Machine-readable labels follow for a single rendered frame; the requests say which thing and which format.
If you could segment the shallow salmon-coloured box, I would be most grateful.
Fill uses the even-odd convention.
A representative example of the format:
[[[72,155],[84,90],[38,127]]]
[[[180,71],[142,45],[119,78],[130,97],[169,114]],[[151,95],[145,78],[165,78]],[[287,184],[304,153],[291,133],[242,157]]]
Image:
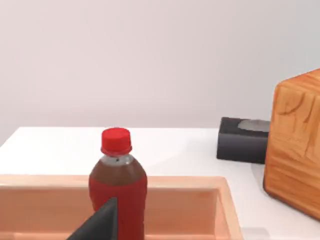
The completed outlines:
[[[0,240],[66,240],[93,214],[84,175],[0,175]],[[219,176],[150,176],[145,240],[244,240]]]

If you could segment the wooden cupboard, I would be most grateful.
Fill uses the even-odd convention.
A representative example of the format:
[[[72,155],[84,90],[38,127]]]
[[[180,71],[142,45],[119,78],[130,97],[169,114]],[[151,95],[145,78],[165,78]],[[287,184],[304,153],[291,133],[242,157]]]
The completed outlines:
[[[320,221],[320,68],[275,87],[263,188]]]

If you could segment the black tissue box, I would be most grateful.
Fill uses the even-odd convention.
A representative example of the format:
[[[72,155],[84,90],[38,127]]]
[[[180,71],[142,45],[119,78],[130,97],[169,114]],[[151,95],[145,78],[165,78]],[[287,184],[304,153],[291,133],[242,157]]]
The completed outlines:
[[[243,163],[264,164],[270,122],[260,119],[222,117],[216,157]]]

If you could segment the red cola bottle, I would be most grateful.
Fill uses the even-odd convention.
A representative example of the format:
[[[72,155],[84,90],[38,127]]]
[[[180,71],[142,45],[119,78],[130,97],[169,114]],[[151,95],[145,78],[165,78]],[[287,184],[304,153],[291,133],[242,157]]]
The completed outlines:
[[[89,197],[95,211],[110,198],[117,199],[118,240],[145,240],[147,174],[131,155],[131,133],[122,127],[101,134],[102,157],[88,179]]]

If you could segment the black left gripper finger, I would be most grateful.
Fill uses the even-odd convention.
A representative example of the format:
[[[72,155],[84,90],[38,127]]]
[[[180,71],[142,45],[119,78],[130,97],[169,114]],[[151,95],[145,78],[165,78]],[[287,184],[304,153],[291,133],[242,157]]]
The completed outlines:
[[[117,198],[110,198],[66,240],[118,240]]]

